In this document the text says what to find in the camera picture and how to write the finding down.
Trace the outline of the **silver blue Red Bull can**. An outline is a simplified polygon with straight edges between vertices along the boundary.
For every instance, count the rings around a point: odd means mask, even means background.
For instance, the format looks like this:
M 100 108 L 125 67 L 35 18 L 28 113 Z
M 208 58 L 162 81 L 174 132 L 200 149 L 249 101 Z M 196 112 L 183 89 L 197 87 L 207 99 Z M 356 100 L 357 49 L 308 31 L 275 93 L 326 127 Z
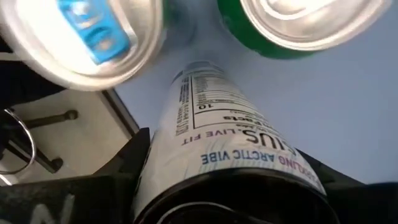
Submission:
M 42 77 L 99 91 L 137 76 L 167 33 L 167 0 L 0 0 L 0 35 Z

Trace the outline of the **white Celsius Arctic Vibe can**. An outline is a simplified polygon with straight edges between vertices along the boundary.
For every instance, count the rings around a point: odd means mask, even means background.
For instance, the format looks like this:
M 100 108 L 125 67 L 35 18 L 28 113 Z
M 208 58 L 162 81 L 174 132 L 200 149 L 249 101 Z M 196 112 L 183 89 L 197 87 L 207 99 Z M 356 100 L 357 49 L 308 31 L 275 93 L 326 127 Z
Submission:
M 340 224 L 301 153 L 210 62 L 170 87 L 133 224 Z

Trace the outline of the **green Sprite can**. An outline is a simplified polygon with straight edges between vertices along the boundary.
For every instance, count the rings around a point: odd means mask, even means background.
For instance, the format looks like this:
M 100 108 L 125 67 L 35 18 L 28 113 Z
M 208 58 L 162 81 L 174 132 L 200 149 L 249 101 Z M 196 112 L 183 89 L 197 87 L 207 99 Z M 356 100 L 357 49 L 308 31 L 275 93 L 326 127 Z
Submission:
M 217 0 L 222 21 L 245 47 L 296 59 L 349 41 L 375 23 L 392 0 Z

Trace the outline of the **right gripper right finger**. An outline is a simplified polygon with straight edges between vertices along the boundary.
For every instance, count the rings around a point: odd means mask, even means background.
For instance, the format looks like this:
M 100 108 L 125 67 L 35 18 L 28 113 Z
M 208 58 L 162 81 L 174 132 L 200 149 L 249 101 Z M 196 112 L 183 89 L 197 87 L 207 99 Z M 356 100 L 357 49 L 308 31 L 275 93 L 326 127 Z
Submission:
M 327 207 L 297 224 L 398 224 L 398 182 L 364 184 L 300 151 L 326 191 Z

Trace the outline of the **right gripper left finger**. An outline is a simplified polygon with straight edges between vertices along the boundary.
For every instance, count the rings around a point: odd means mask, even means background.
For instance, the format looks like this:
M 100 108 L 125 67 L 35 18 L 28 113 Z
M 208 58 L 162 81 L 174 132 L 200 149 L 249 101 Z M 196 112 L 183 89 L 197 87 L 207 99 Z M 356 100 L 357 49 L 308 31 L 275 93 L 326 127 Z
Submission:
M 93 175 L 0 187 L 0 224 L 131 224 L 149 145 L 142 128 Z

